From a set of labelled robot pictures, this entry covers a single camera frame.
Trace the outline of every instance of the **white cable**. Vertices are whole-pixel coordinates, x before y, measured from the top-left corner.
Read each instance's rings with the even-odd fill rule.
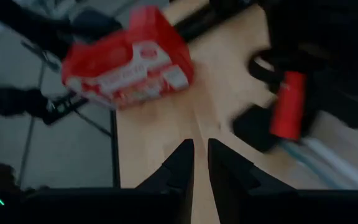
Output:
[[[350,178],[358,185],[358,170],[350,165],[350,163],[341,159],[333,153],[332,150],[315,138],[304,138],[302,139],[302,143],[321,156],[326,162],[330,163],[338,172]]]

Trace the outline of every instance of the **green light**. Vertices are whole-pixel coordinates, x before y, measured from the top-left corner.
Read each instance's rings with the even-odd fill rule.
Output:
[[[0,199],[0,204],[1,205],[5,205],[5,203]]]

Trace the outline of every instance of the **red object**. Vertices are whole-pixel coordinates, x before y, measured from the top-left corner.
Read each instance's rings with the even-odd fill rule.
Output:
[[[285,72],[285,80],[278,91],[270,133],[285,139],[298,140],[301,132],[306,76],[299,72]]]
[[[186,43],[156,7],[145,7],[132,14],[128,30],[93,45],[75,44],[62,81],[115,109],[187,88],[193,74]]]

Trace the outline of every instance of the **wooden table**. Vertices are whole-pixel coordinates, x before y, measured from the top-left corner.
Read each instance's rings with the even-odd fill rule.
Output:
[[[205,3],[177,1],[165,15],[174,24]],[[219,223],[207,161],[207,141],[216,138],[293,187],[322,188],[315,176],[283,150],[261,154],[231,133],[230,122],[236,114],[251,103],[263,106],[273,97],[244,66],[252,52],[268,44],[265,14],[259,6],[252,6],[189,45],[196,78],[188,90],[117,112],[121,187],[136,187],[182,140],[192,138],[192,223]]]

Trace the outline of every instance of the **wooden surface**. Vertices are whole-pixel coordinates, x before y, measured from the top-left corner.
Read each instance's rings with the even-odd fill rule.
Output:
[[[181,0],[166,16],[172,24],[205,1]],[[195,142],[192,223],[219,223],[209,183],[207,141],[216,138],[270,175],[296,187],[317,189],[321,182],[286,152],[261,154],[236,138],[231,119],[247,105],[265,105],[273,96],[244,66],[249,55],[268,46],[263,10],[252,6],[193,41],[193,86],[181,93],[117,113],[122,187],[135,187],[156,171],[186,138]]]

